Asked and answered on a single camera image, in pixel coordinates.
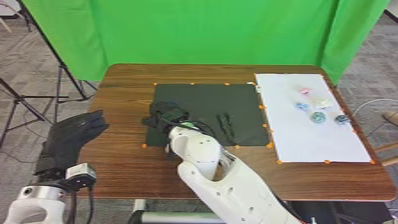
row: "wooden table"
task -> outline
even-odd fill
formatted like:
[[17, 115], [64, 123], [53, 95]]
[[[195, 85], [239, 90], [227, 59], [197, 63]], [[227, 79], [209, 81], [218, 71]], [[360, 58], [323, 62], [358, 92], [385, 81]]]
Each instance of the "wooden table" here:
[[[110, 128], [81, 150], [81, 162], [97, 170], [97, 198], [183, 199], [195, 195], [177, 177], [179, 161], [168, 161], [163, 148], [142, 148], [154, 85], [243, 84], [254, 73], [323, 74], [312, 66], [250, 65], [138, 65], [110, 66], [90, 111], [103, 110]], [[351, 117], [335, 88], [328, 87]], [[353, 127], [376, 164], [277, 164], [275, 150], [264, 147], [229, 149], [257, 172], [282, 200], [385, 201], [394, 198], [394, 186], [353, 121]]]

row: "green backdrop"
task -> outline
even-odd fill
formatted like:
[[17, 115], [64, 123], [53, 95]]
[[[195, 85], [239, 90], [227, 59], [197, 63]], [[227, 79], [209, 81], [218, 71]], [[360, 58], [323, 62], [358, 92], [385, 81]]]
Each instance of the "green backdrop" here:
[[115, 63], [318, 65], [335, 82], [387, 0], [23, 0], [74, 76]]

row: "white wall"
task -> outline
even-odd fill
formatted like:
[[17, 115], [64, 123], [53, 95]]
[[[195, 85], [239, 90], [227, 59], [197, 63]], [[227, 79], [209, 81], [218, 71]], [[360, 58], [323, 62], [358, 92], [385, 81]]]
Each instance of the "white wall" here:
[[398, 17], [398, 0], [390, 0], [387, 10], [392, 13], [394, 17]]
[[[10, 5], [16, 11], [21, 10], [16, 0], [0, 0], [0, 2], [1, 1]], [[12, 16], [12, 15], [14, 15], [14, 12], [10, 11], [10, 9], [0, 5], [0, 16]]]

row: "orange tape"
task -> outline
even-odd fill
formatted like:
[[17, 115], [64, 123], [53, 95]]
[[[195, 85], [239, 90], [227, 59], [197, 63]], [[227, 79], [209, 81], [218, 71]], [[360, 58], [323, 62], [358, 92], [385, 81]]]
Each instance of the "orange tape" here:
[[266, 147], [266, 149], [271, 149], [273, 148], [273, 142], [270, 142], [264, 147]]

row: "pink toy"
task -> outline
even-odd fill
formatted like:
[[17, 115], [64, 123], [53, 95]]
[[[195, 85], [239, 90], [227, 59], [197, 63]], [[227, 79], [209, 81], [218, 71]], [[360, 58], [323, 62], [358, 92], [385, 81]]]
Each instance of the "pink toy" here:
[[300, 94], [307, 95], [309, 94], [309, 91], [310, 90], [307, 88], [300, 89]]

